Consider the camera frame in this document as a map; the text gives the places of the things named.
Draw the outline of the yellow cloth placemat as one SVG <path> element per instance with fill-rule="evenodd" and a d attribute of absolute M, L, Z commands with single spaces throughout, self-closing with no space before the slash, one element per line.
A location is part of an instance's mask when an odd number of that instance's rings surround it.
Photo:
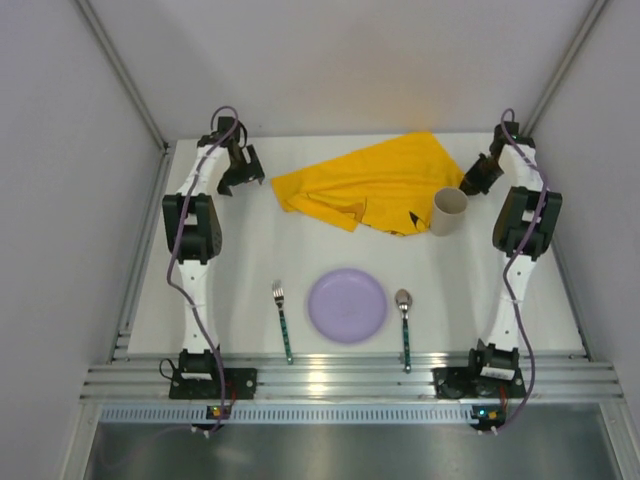
<path fill-rule="evenodd" d="M 283 211 L 353 232 L 394 236 L 429 229 L 435 194 L 463 172 L 430 132 L 409 133 L 271 180 Z"/>

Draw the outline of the purple plastic plate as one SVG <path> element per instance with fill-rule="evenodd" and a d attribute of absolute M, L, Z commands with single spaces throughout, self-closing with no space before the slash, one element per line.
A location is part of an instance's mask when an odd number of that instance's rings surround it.
<path fill-rule="evenodd" d="M 326 339 L 345 345 L 362 343 L 376 335 L 388 313 L 381 283 L 353 268 L 322 275 L 310 288 L 306 304 L 313 327 Z"/>

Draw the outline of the left aluminium frame post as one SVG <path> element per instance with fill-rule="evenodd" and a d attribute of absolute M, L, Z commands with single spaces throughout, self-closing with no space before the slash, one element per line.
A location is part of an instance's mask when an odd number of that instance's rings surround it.
<path fill-rule="evenodd" d="M 88 28 L 97 47 L 109 64 L 116 80 L 123 89 L 127 99 L 136 111 L 153 143 L 163 153 L 169 149 L 169 143 L 154 120 L 147 103 L 139 91 L 131 73 L 112 41 L 92 3 L 87 0 L 72 0 L 71 4 L 78 11 L 82 21 Z"/>

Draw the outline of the beige paper cup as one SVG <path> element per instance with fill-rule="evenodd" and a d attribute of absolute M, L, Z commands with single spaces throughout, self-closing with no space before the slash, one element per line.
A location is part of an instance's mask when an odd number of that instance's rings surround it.
<path fill-rule="evenodd" d="M 430 231 L 444 237 L 456 231 L 463 222 L 468 207 L 466 194 L 457 188 L 445 187 L 433 198 Z"/>

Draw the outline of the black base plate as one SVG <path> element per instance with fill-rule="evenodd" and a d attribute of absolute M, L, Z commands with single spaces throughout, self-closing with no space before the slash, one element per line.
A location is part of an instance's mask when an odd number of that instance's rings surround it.
<path fill-rule="evenodd" d="M 257 389 L 257 370 L 254 368 L 225 368 L 221 387 L 218 372 L 172 374 L 169 398 L 172 400 L 252 400 Z"/>
<path fill-rule="evenodd" d="M 438 399 L 499 399 L 502 393 L 508 399 L 521 399 L 526 393 L 520 371 L 514 380 L 483 377 L 470 367 L 440 367 L 432 373 Z"/>

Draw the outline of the right aluminium frame post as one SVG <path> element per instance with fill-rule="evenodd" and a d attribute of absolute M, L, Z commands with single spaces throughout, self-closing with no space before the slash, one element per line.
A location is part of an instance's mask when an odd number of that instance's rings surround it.
<path fill-rule="evenodd" d="M 524 124 L 523 133 L 526 136 L 531 137 L 536 131 L 610 3 L 610 0 L 594 0 L 590 2 L 589 8 L 571 36 L 541 95 L 538 97 L 528 120 Z"/>

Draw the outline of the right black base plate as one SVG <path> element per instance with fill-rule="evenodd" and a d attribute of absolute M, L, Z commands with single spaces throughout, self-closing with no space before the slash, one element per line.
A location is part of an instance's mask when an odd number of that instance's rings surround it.
<path fill-rule="evenodd" d="M 499 399 L 502 393 L 508 399 L 521 399 L 526 393 L 520 371 L 514 380 L 483 377 L 470 367 L 440 367 L 432 373 L 438 399 Z"/>

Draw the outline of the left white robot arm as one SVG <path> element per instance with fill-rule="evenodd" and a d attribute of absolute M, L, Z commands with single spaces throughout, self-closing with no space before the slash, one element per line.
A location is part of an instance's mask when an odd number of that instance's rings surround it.
<path fill-rule="evenodd" d="M 213 194 L 262 182 L 264 172 L 244 124 L 235 114 L 215 112 L 211 131 L 196 144 L 196 158 L 186 179 L 161 202 L 170 260 L 166 282 L 184 302 L 184 340 L 172 383 L 177 388 L 201 384 L 220 391 L 224 367 L 216 328 L 210 324 L 210 276 L 222 250 L 222 228 Z"/>

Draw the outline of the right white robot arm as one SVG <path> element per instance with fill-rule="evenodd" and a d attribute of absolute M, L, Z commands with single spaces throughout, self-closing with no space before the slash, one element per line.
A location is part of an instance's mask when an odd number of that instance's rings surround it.
<path fill-rule="evenodd" d="M 501 120 L 489 153 L 478 157 L 460 183 L 468 196 L 488 194 L 502 176 L 511 183 L 492 233 L 492 245 L 503 259 L 495 317 L 488 337 L 470 351 L 469 362 L 476 377 L 507 384 L 519 371 L 519 342 L 532 350 L 522 303 L 532 272 L 549 249 L 563 204 L 562 195 L 549 189 L 535 154 L 534 140 L 520 134 L 519 123 Z"/>

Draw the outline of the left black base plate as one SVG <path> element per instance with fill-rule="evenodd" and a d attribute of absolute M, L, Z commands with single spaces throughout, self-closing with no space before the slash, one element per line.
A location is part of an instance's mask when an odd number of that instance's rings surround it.
<path fill-rule="evenodd" d="M 218 372 L 172 374 L 169 398 L 172 400 L 252 400 L 257 389 L 257 370 L 254 368 L 225 368 L 221 387 Z"/>

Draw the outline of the aluminium front rail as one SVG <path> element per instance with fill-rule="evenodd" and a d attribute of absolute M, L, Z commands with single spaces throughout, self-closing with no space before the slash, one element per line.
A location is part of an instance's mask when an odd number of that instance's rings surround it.
<path fill-rule="evenodd" d="M 433 371 L 464 366 L 464 354 L 415 354 L 412 371 L 402 370 L 398 354 L 308 354 L 293 364 L 278 355 L 232 355 L 229 367 L 257 371 L 255 398 L 267 402 L 339 402 L 347 400 L 428 401 L 435 397 Z M 151 356 L 116 358 L 89 368 L 80 397 L 85 401 L 165 400 L 169 381 L 159 373 L 160 361 Z M 583 355 L 542 355 L 530 368 L 520 362 L 525 379 L 535 381 L 532 399 L 542 403 L 617 401 L 623 391 L 609 362 Z"/>

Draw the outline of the aluminium frame post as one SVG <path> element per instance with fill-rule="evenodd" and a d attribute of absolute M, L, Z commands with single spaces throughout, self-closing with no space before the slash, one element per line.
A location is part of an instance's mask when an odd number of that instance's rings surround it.
<path fill-rule="evenodd" d="M 524 124 L 523 133 L 526 136 L 531 137 L 536 131 L 610 3 L 610 0 L 594 0 L 590 2 L 589 8 L 571 36 L 541 95 L 538 97 L 528 120 Z"/>
<path fill-rule="evenodd" d="M 87 0 L 72 0 L 71 4 L 78 11 L 82 21 L 88 28 L 97 47 L 109 64 L 116 80 L 123 89 L 127 99 L 136 111 L 153 143 L 163 153 L 169 149 L 169 143 L 154 120 L 147 103 L 139 91 L 131 73 L 112 41 L 92 3 Z"/>

